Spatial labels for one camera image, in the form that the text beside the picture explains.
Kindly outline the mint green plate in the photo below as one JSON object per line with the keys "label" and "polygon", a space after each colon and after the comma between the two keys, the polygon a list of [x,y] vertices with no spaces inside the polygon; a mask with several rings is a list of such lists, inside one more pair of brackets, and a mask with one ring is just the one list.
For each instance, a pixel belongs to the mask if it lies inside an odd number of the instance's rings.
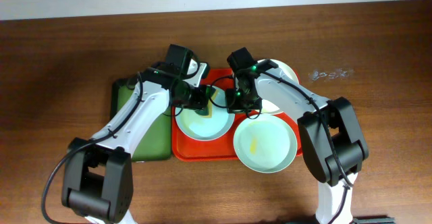
{"label": "mint green plate", "polygon": [[243,120],[234,132],[234,150],[249,169],[277,173],[296,158],[298,141],[293,128],[273,115]]}

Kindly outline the yellow green sponge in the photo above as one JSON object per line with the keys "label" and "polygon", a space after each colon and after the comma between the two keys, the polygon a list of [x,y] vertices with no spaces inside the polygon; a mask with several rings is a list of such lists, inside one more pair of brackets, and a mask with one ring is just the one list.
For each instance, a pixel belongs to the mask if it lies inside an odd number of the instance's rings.
{"label": "yellow green sponge", "polygon": [[209,102],[207,103],[207,106],[204,109],[195,110],[194,112],[201,117],[210,118],[212,117],[213,114],[213,102],[215,101],[215,98],[218,95],[218,91],[216,88],[207,86],[205,92],[209,98]]}

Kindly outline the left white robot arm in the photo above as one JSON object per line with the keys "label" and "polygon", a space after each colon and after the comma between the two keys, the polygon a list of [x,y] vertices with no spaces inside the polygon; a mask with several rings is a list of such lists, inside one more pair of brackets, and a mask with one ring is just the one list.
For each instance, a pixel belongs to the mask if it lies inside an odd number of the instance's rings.
{"label": "left white robot arm", "polygon": [[153,122],[169,107],[202,109],[200,83],[210,67],[185,59],[138,73],[134,91],[111,121],[90,139],[74,138],[61,160],[62,205],[91,223],[133,223],[132,155]]}

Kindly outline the light blue plate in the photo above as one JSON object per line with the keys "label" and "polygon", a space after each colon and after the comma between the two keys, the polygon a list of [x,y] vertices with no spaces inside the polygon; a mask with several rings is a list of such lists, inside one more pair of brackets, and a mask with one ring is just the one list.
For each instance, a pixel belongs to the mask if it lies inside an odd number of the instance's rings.
{"label": "light blue plate", "polygon": [[218,95],[213,102],[213,114],[210,118],[197,115],[192,109],[184,109],[175,117],[180,131],[189,138],[198,141],[216,140],[233,126],[235,115],[225,108],[225,92],[219,87]]}

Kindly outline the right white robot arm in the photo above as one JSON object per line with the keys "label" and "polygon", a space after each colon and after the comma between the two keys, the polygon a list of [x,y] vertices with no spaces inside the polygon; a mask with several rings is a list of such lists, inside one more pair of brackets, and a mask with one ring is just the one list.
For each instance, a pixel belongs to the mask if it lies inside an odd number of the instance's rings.
{"label": "right white robot arm", "polygon": [[318,223],[353,223],[352,191],[368,146],[348,99],[328,99],[293,81],[267,59],[229,59],[228,111],[248,113],[267,100],[296,121],[304,162],[319,183]]}

